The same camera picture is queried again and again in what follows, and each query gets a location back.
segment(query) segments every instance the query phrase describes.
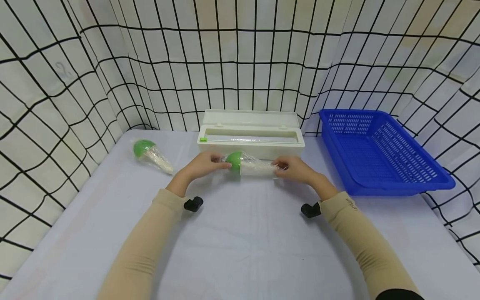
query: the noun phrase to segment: green ball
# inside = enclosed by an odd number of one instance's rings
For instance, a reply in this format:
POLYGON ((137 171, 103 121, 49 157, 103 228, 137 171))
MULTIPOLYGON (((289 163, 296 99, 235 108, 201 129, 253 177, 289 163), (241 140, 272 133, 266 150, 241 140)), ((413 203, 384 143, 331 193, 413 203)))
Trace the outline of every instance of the green ball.
POLYGON ((140 158, 151 147, 154 147, 155 143, 149 140, 139 140, 133 144, 133 153, 137 158, 140 158))
POLYGON ((230 170, 240 173, 241 155, 242 152, 237 151, 227 156, 227 159, 225 161, 232 164, 230 170))

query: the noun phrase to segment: hand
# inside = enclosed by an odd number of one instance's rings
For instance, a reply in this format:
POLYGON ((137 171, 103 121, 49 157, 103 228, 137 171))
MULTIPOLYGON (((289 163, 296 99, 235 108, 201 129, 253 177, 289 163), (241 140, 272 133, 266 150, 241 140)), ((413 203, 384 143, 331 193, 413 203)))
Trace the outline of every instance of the hand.
POLYGON ((324 174, 315 172, 298 156, 281 156, 272 164, 283 169, 275 171, 277 177, 310 185, 317 192, 320 201, 328 200, 338 194, 336 187, 324 174))
POLYGON ((228 169, 230 163, 222 163, 222 155, 215 152, 206 151, 197 155, 188 165, 186 165, 179 174, 186 176, 190 181, 206 176, 215 170, 228 169))
POLYGON ((215 170, 228 169, 232 165, 230 163, 220 162, 221 155, 206 151, 197 155, 188 165, 178 171, 173 177, 166 190, 184 197, 188 185, 195 179, 206 176, 215 170))
POLYGON ((275 171, 277 177, 308 185, 312 185, 314 179, 320 175, 298 156, 281 156, 274 160, 272 165, 277 165, 282 169, 275 171))

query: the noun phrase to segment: beige arm sleeve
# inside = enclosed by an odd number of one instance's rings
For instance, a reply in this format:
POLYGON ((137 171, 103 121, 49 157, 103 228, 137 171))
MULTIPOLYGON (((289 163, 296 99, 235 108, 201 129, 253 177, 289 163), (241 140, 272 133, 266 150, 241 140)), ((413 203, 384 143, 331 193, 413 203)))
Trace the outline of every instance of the beige arm sleeve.
POLYGON ((156 265, 187 200, 167 190, 158 191, 123 243, 97 299, 150 299, 156 265))
POLYGON ((359 263, 371 299, 392 288, 420 294, 390 244, 346 192, 320 202, 320 209, 359 263))

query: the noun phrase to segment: green ice cream toy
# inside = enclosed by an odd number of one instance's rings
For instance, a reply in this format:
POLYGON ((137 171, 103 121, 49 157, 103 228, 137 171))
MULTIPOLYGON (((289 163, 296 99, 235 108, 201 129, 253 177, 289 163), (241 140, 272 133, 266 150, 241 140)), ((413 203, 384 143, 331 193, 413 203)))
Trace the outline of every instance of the green ice cream toy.
POLYGON ((273 176, 274 171, 278 169, 277 166, 256 159, 242 151, 231 153, 225 157, 224 161, 231 163, 230 170, 241 176, 273 176))
POLYGON ((139 161, 154 165, 167 174, 173 174, 173 166, 162 155, 154 142, 149 140, 136 141, 133 145, 133 153, 139 161))

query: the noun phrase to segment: white tablecloth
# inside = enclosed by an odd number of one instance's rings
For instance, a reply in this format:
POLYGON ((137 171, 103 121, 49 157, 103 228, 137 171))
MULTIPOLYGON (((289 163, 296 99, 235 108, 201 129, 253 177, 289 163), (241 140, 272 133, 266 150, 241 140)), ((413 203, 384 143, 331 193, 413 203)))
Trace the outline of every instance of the white tablecloth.
MULTIPOLYGON (((120 246, 170 177, 133 157, 156 142, 177 168, 197 153, 194 132, 129 131, 41 241, 0 300, 93 299, 120 246)), ((303 159, 341 186, 320 138, 303 159)), ((367 299, 354 258, 323 218, 300 207, 310 188, 283 180, 195 181, 205 203, 185 212, 157 269, 153 299, 367 299)), ((420 196, 355 197, 390 241, 425 299, 478 299, 480 274, 420 196)))

